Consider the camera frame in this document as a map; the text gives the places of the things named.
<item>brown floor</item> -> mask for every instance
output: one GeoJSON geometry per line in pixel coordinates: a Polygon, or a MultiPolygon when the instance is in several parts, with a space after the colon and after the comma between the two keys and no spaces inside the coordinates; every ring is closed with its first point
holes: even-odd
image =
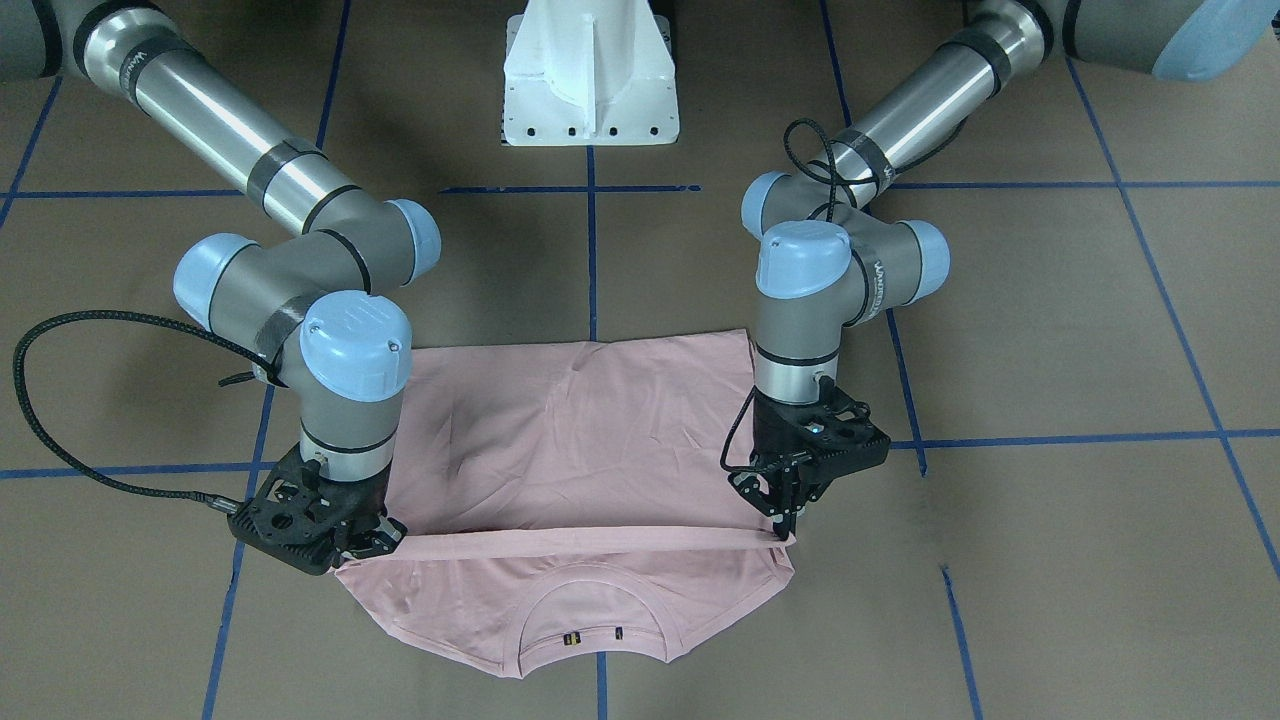
{"type": "MultiPolygon", "coordinates": [[[[444,260],[393,297],[419,345],[749,324],[741,192],[786,167],[791,119],[845,123],[817,0],[680,4],[680,142],[594,155],[498,142],[518,0],[276,5],[166,8],[357,182],[439,219],[444,260]],[[672,187],[442,193],[591,181],[672,187]]],[[[942,0],[829,5],[854,115],[959,26],[942,0]]],[[[841,384],[900,448],[806,515],[787,591],[690,656],[511,682],[412,650],[215,514],[70,477],[5,386],[0,716],[1280,716],[1280,44],[1202,86],[1075,73],[1009,87],[877,201],[954,254],[934,297],[846,332],[841,384]]],[[[4,347],[84,307],[184,318],[193,242],[287,238],[74,78],[0,86],[6,178],[4,347]]],[[[56,437],[134,482],[238,496],[294,442],[293,398],[218,389],[242,368],[196,341],[68,328],[32,363],[56,437]]]]}

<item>cable connector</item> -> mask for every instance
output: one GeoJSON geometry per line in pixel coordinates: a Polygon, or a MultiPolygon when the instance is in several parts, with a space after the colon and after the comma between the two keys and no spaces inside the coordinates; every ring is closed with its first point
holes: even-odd
{"type": "Polygon", "coordinates": [[[205,497],[205,505],[224,515],[234,515],[244,503],[220,495],[210,495],[205,497]]]}

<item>robotic arm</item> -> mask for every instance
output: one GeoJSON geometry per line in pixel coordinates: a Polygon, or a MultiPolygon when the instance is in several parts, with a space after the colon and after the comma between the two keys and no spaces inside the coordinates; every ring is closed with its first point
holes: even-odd
{"type": "Polygon", "coordinates": [[[1057,47],[1162,79],[1206,81],[1239,61],[1277,10],[1276,0],[983,0],[968,27],[864,118],[831,141],[819,129],[824,152],[797,161],[801,174],[751,183],[742,224],[760,241],[754,451],[750,465],[722,465],[780,538],[833,479],[888,454],[867,405],[836,387],[841,328],[915,302],[950,270],[937,228],[886,224],[867,205],[1057,47]]]}
{"type": "Polygon", "coordinates": [[[206,331],[265,359],[302,401],[300,442],[256,497],[218,498],[241,541],[311,574],[392,552],[387,516],[408,319],[381,293],[439,259],[416,202],[379,202],[242,95],[140,0],[35,0],[0,8],[0,81],[64,72],[150,115],[296,233],[271,249],[234,234],[192,247],[174,295],[206,331]]]}

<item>blue tape line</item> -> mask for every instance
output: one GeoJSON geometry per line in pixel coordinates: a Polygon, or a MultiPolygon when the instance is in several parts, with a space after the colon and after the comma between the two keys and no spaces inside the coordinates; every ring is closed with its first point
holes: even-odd
{"type": "Polygon", "coordinates": [[[49,95],[45,97],[45,105],[40,109],[40,117],[36,118],[36,127],[31,129],[31,137],[27,138],[27,147],[22,151],[22,160],[18,163],[18,172],[13,174],[13,182],[9,183],[9,192],[5,195],[4,205],[0,205],[0,228],[4,228],[4,222],[9,219],[9,210],[13,208],[18,188],[22,187],[22,178],[27,174],[27,165],[31,164],[31,156],[36,154],[36,143],[40,142],[40,133],[45,131],[49,111],[54,109],[54,101],[58,100],[58,91],[61,87],[63,78],[55,78],[52,87],[49,88],[49,95]]]}
{"type": "Polygon", "coordinates": [[[1267,560],[1271,561],[1271,570],[1276,574],[1276,579],[1280,580],[1280,555],[1276,555],[1276,546],[1271,541],[1271,533],[1267,532],[1267,524],[1262,519],[1258,503],[1253,500],[1253,491],[1249,489],[1249,483],[1244,479],[1244,470],[1240,469],[1240,462],[1235,459],[1235,450],[1231,447],[1231,441],[1224,434],[1219,438],[1219,442],[1222,445],[1222,452],[1226,454],[1226,461],[1231,465],[1235,484],[1240,488],[1240,495],[1244,496],[1244,506],[1249,509],[1249,516],[1253,518],[1253,527],[1258,530],[1262,548],[1267,553],[1267,560]]]}
{"type": "MultiPolygon", "coordinates": [[[[253,497],[257,489],[259,466],[262,462],[262,448],[266,446],[266,429],[271,421],[271,401],[275,398],[275,388],[266,387],[262,393],[262,414],[257,421],[257,439],[253,442],[253,470],[248,474],[244,484],[244,500],[253,497]]],[[[214,705],[218,702],[218,684],[223,678],[223,660],[227,656],[227,638],[232,630],[232,615],[236,612],[236,591],[239,588],[241,564],[244,560],[244,543],[236,541],[236,550],[232,552],[232,580],[227,585],[227,596],[223,597],[223,616],[218,625],[218,642],[214,644],[214,659],[209,665],[209,684],[205,687],[205,706],[201,720],[212,720],[214,705]]]]}
{"type": "Polygon", "coordinates": [[[845,74],[840,70],[840,55],[836,53],[836,35],[831,29],[831,13],[827,12],[827,0],[820,0],[822,28],[827,33],[827,53],[831,55],[831,69],[836,73],[836,92],[840,95],[840,110],[845,115],[845,127],[854,124],[854,117],[849,111],[849,100],[845,96],[845,74]]]}
{"type": "Polygon", "coordinates": [[[964,632],[964,619],[960,618],[960,605],[956,602],[955,588],[951,584],[951,569],[942,566],[942,582],[947,585],[947,605],[951,606],[951,626],[956,632],[956,644],[960,646],[960,664],[964,666],[964,683],[969,688],[969,706],[973,707],[973,720],[982,720],[982,698],[978,697],[978,682],[973,676],[973,659],[969,656],[969,639],[964,632]]]}
{"type": "Polygon", "coordinates": [[[595,653],[595,717],[609,720],[609,666],[603,652],[595,653]]]}
{"type": "Polygon", "coordinates": [[[1280,437],[1280,428],[1263,428],[1251,430],[1226,430],[1226,437],[1280,437]]]}
{"type": "Polygon", "coordinates": [[[915,461],[920,465],[920,477],[929,474],[929,460],[924,456],[924,442],[920,437],[920,420],[915,414],[915,397],[911,393],[911,378],[906,373],[906,355],[902,352],[902,338],[897,333],[897,318],[892,310],[884,311],[888,320],[888,337],[893,341],[893,355],[897,357],[897,377],[902,382],[902,401],[906,404],[906,420],[911,424],[911,441],[915,447],[915,461]]]}
{"type": "Polygon", "coordinates": [[[1206,187],[1280,187],[1280,181],[1125,181],[1123,187],[1169,187],[1169,188],[1206,188],[1206,187]]]}
{"type": "Polygon", "coordinates": [[[1107,160],[1107,167],[1111,168],[1111,177],[1115,178],[1114,187],[1120,191],[1120,199],[1124,201],[1125,211],[1129,214],[1129,223],[1133,225],[1134,233],[1138,236],[1138,243],[1142,246],[1142,254],[1147,260],[1147,268],[1151,270],[1151,275],[1156,281],[1156,288],[1160,291],[1160,299],[1165,304],[1165,311],[1169,313],[1169,319],[1174,324],[1174,332],[1178,334],[1178,342],[1181,343],[1183,354],[1187,356],[1187,363],[1190,365],[1192,374],[1196,377],[1196,386],[1199,388],[1201,398],[1204,401],[1204,407],[1208,410],[1213,428],[1222,432],[1222,420],[1219,418],[1217,407],[1213,405],[1213,398],[1210,397],[1208,386],[1204,383],[1204,375],[1201,373],[1199,363],[1196,361],[1196,354],[1192,351],[1190,342],[1187,340],[1187,332],[1183,329],[1183,323],[1178,319],[1178,311],[1174,309],[1174,301],[1169,295],[1169,290],[1165,287],[1165,278],[1160,274],[1160,268],[1156,266],[1156,258],[1151,252],[1151,245],[1147,243],[1147,233],[1143,232],[1142,223],[1138,222],[1138,213],[1133,208],[1133,201],[1129,199],[1128,190],[1120,181],[1120,169],[1116,167],[1115,158],[1111,155],[1111,147],[1107,145],[1107,138],[1102,133],[1102,126],[1098,123],[1098,117],[1093,111],[1093,104],[1089,101],[1089,96],[1084,91],[1084,85],[1080,82],[1080,76],[1076,73],[1075,64],[1070,58],[1066,59],[1066,68],[1071,73],[1071,81],[1075,83],[1075,91],[1080,95],[1080,100],[1084,102],[1084,110],[1089,115],[1089,124],[1093,126],[1094,135],[1098,137],[1098,145],[1102,146],[1102,155],[1107,160]]]}
{"type": "Polygon", "coordinates": [[[1249,483],[1245,482],[1244,473],[1240,470],[1240,465],[1235,459],[1235,451],[1231,448],[1231,441],[1228,437],[1226,430],[1222,428],[1222,419],[1219,416],[1217,407],[1213,405],[1213,398],[1210,396],[1208,384],[1204,382],[1204,375],[1201,373],[1199,363],[1196,361],[1196,354],[1192,351],[1190,341],[1187,338],[1183,323],[1178,318],[1178,310],[1174,309],[1174,301],[1169,295],[1169,288],[1165,287],[1165,278],[1160,274],[1160,268],[1156,265],[1156,256],[1151,251],[1151,245],[1147,242],[1147,233],[1143,232],[1142,223],[1138,220],[1138,211],[1134,209],[1133,200],[1129,197],[1129,190],[1120,179],[1120,169],[1111,154],[1111,147],[1107,145],[1107,138],[1102,132],[1102,124],[1098,122],[1097,113],[1093,110],[1093,102],[1089,101],[1089,95],[1084,90],[1084,83],[1080,82],[1080,74],[1076,72],[1075,63],[1073,63],[1070,58],[1066,59],[1066,69],[1071,73],[1071,82],[1075,83],[1075,91],[1079,94],[1080,101],[1084,104],[1084,110],[1089,115],[1089,123],[1093,126],[1093,132],[1098,137],[1098,145],[1102,146],[1102,155],[1107,160],[1107,167],[1111,168],[1111,177],[1115,179],[1116,190],[1120,191],[1121,200],[1124,200],[1125,211],[1129,214],[1129,222],[1133,224],[1134,233],[1138,236],[1138,243],[1142,246],[1142,255],[1146,258],[1147,266],[1151,269],[1151,277],[1156,281],[1156,288],[1160,291],[1160,299],[1164,301],[1165,310],[1169,313],[1169,319],[1174,324],[1174,332],[1178,333],[1178,342],[1183,346],[1183,354],[1187,356],[1187,363],[1192,368],[1192,375],[1194,375],[1196,386],[1199,388],[1201,397],[1204,400],[1204,407],[1208,410],[1210,419],[1213,421],[1213,428],[1219,432],[1222,452],[1226,454],[1228,462],[1231,465],[1231,473],[1235,475],[1235,483],[1239,486],[1240,495],[1244,497],[1244,505],[1248,507],[1249,515],[1253,518],[1253,524],[1258,532],[1258,539],[1262,541],[1262,547],[1266,550],[1267,557],[1271,560],[1271,570],[1275,573],[1276,579],[1280,579],[1280,557],[1276,556],[1275,544],[1271,542],[1271,533],[1267,532],[1266,523],[1258,512],[1257,502],[1253,500],[1253,492],[1249,489],[1249,483]]]}
{"type": "Polygon", "coordinates": [[[1111,190],[1172,188],[1204,190],[1233,187],[1280,187],[1280,181],[1028,181],[1028,182],[899,182],[895,190],[1111,190]]]}
{"type": "Polygon", "coordinates": [[[447,187],[440,195],[543,195],[564,192],[701,192],[700,184],[535,184],[494,187],[447,187]]]}
{"type": "Polygon", "coordinates": [[[342,19],[338,20],[338,41],[333,49],[333,65],[329,68],[329,86],[324,91],[324,108],[320,110],[320,127],[316,128],[316,147],[324,150],[325,136],[329,133],[329,113],[333,111],[333,96],[338,88],[338,72],[342,69],[342,50],[347,45],[347,22],[351,19],[351,0],[342,4],[342,19]]]}
{"type": "Polygon", "coordinates": [[[1112,190],[1114,182],[896,182],[893,190],[1112,190]]]}
{"type": "MultiPolygon", "coordinates": [[[[180,475],[186,473],[244,473],[255,470],[252,462],[195,462],[187,465],[120,465],[95,468],[104,475],[180,475]]],[[[26,470],[0,470],[0,480],[27,478],[73,478],[81,471],[74,468],[32,468],[26,470]]]]}
{"type": "Polygon", "coordinates": [[[1217,430],[1188,430],[1169,433],[1108,433],[1084,436],[1029,436],[1029,437],[997,437],[997,438],[957,438],[957,439],[925,439],[920,445],[928,448],[954,448],[954,447],[1019,447],[1036,445],[1103,445],[1116,442],[1170,442],[1190,439],[1217,439],[1222,433],[1217,430]]]}
{"type": "Polygon", "coordinates": [[[237,197],[238,190],[72,190],[29,191],[14,195],[18,200],[79,200],[125,197],[237,197]]]}
{"type": "Polygon", "coordinates": [[[218,702],[218,683],[223,678],[223,655],[227,652],[227,635],[232,628],[232,612],[236,610],[236,588],[239,585],[241,561],[244,559],[244,543],[236,542],[236,551],[232,552],[232,580],[227,585],[227,596],[223,598],[223,615],[218,625],[218,644],[214,646],[214,661],[209,667],[209,684],[205,685],[205,706],[200,714],[201,720],[212,720],[214,703],[218,702]]]}
{"type": "Polygon", "coordinates": [[[586,146],[586,273],[588,284],[588,311],[590,316],[591,342],[598,340],[599,307],[596,305],[595,274],[595,147],[586,146]]]}
{"type": "Polygon", "coordinates": [[[701,192],[700,184],[599,184],[595,192],[701,192]]]}

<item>black cable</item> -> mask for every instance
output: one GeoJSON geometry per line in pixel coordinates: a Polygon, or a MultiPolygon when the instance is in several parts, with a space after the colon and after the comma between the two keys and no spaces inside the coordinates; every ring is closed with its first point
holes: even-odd
{"type": "Polygon", "coordinates": [[[746,415],[746,409],[751,406],[751,400],[755,398],[755,386],[751,386],[751,392],[746,393],[746,400],[742,401],[742,409],[737,411],[737,418],[733,418],[733,424],[728,428],[728,436],[724,437],[724,447],[721,448],[721,469],[726,473],[756,473],[755,468],[749,465],[730,465],[728,464],[728,446],[733,445],[733,436],[737,434],[737,427],[742,423],[742,418],[746,415]]]}
{"type": "MultiPolygon", "coordinates": [[[[924,155],[920,155],[915,160],[911,160],[906,165],[902,165],[901,168],[896,168],[893,170],[893,174],[895,176],[901,176],[902,173],[913,170],[913,169],[918,168],[920,164],[923,164],[924,161],[932,159],[938,152],[942,152],[943,150],[946,150],[946,147],[948,145],[951,145],[952,142],[955,142],[956,137],[960,136],[960,131],[964,129],[964,124],[966,122],[969,122],[969,118],[965,118],[965,119],[960,120],[959,123],[956,123],[956,127],[951,131],[951,135],[948,135],[946,137],[946,140],[943,140],[942,142],[940,142],[937,146],[934,146],[932,150],[929,150],[924,155]]],[[[810,179],[814,179],[814,181],[818,181],[822,184],[826,184],[828,188],[831,188],[831,193],[827,197],[827,202],[823,204],[823,205],[819,205],[818,208],[815,208],[813,210],[813,213],[810,213],[809,217],[806,218],[809,220],[815,220],[815,219],[818,219],[818,215],[822,215],[823,213],[826,213],[826,218],[824,219],[828,223],[832,222],[832,218],[835,217],[835,213],[836,213],[836,206],[841,205],[841,202],[838,202],[836,200],[836,188],[844,190],[845,191],[845,197],[849,201],[849,206],[856,209],[858,208],[858,201],[854,197],[854,191],[851,188],[854,186],[859,186],[859,184],[876,184],[876,178],[867,178],[867,179],[860,179],[860,181],[851,181],[849,178],[845,178],[844,176],[841,176],[836,170],[836,152],[835,152],[835,150],[832,150],[832,140],[827,136],[827,132],[822,129],[822,126],[819,126],[813,119],[800,118],[800,119],[792,122],[790,126],[787,126],[786,132],[782,133],[782,149],[786,150],[787,159],[791,160],[791,164],[795,165],[797,170],[800,170],[801,173],[804,173],[805,177],[808,177],[810,179]],[[804,163],[795,154],[795,150],[791,149],[791,133],[795,132],[795,129],[797,127],[800,127],[800,126],[808,127],[808,128],[813,129],[814,133],[818,135],[818,140],[822,142],[822,151],[827,156],[827,161],[826,163],[822,163],[819,160],[810,160],[808,163],[804,163]],[[813,167],[815,167],[815,168],[818,168],[820,170],[824,170],[827,174],[823,176],[823,174],[815,173],[812,169],[809,169],[809,165],[813,165],[813,167]]]]}
{"type": "Polygon", "coordinates": [[[792,122],[790,126],[787,126],[787,129],[782,133],[782,149],[786,150],[787,158],[791,160],[791,164],[795,165],[796,169],[804,173],[804,176],[808,177],[809,179],[818,181],[822,184],[826,184],[827,187],[831,188],[831,195],[827,199],[827,204],[818,206],[818,209],[809,215],[810,220],[817,219],[818,214],[826,210],[827,222],[828,223],[831,222],[832,217],[836,213],[836,205],[838,205],[838,202],[836,201],[836,188],[842,188],[845,191],[845,197],[849,200],[849,205],[851,208],[858,208],[858,201],[854,199],[854,192],[850,188],[854,187],[855,184],[876,183],[876,178],[851,181],[842,177],[836,170],[836,152],[835,150],[832,150],[831,146],[832,141],[829,137],[827,137],[827,132],[823,131],[822,126],[819,126],[815,120],[809,118],[800,118],[792,122]],[[795,132],[795,129],[800,126],[808,127],[809,129],[812,129],[814,133],[818,135],[818,140],[822,142],[822,151],[827,156],[826,164],[819,163],[817,160],[810,160],[809,163],[804,163],[795,154],[795,150],[791,149],[791,133],[795,132]],[[809,165],[814,165],[815,168],[826,170],[827,174],[820,176],[810,170],[809,165]]]}
{"type": "Polygon", "coordinates": [[[142,495],[146,497],[193,500],[196,502],[207,505],[209,507],[212,507],[221,512],[227,514],[234,512],[236,509],[239,507],[239,502],[230,500],[228,497],[223,497],[220,495],[205,493],[200,491],[145,488],[145,487],[132,486],[129,483],[124,483],[114,478],[109,478],[102,473],[99,473],[97,470],[82,462],[79,459],[72,455],[67,448],[59,445],[58,441],[55,441],[49,434],[49,432],[41,424],[40,418],[36,416],[36,410],[31,405],[31,395],[27,392],[27,351],[31,350],[32,343],[35,343],[40,336],[47,333],[49,331],[69,323],[78,323],[83,320],[119,320],[127,323],[141,323],[146,325],[156,325],[160,328],[177,331],[180,333],[187,333],[198,337],[201,340],[209,341],[216,345],[218,347],[221,347],[223,350],[229,350],[247,359],[250,363],[253,363],[255,365],[261,368],[271,382],[278,382],[275,377],[275,368],[273,368],[269,361],[262,359],[252,350],[241,347],[239,345],[236,345],[234,342],[221,338],[202,328],[188,325],[187,323],[179,323],[178,320],[173,320],[170,318],[161,318],[159,315],[147,315],[143,313],[132,313],[128,310],[81,310],[78,313],[67,313],[63,315],[58,315],[56,318],[50,318],[27,331],[27,334],[22,336],[22,340],[18,341],[18,346],[13,351],[13,387],[14,391],[18,393],[18,407],[22,409],[22,416],[27,420],[27,425],[31,427],[31,432],[36,434],[36,438],[38,438],[40,442],[44,443],[44,446],[47,447],[54,455],[61,459],[63,462],[67,462],[76,470],[79,470],[81,473],[87,475],[88,478],[97,480],[113,489],[129,492],[133,495],[142,495]]]}
{"type": "Polygon", "coordinates": [[[737,411],[737,418],[733,418],[733,424],[728,428],[728,436],[724,437],[724,447],[721,448],[721,469],[726,473],[750,473],[753,475],[768,475],[769,473],[776,473],[782,468],[786,468],[794,462],[803,462],[809,457],[805,452],[804,457],[797,456],[785,456],[769,462],[768,465],[753,466],[753,465],[730,465],[728,464],[728,447],[733,445],[733,436],[737,434],[737,427],[742,423],[742,418],[746,416],[746,409],[751,406],[751,401],[759,396],[760,391],[755,386],[751,386],[751,392],[746,393],[746,400],[742,401],[742,407],[737,411]]]}

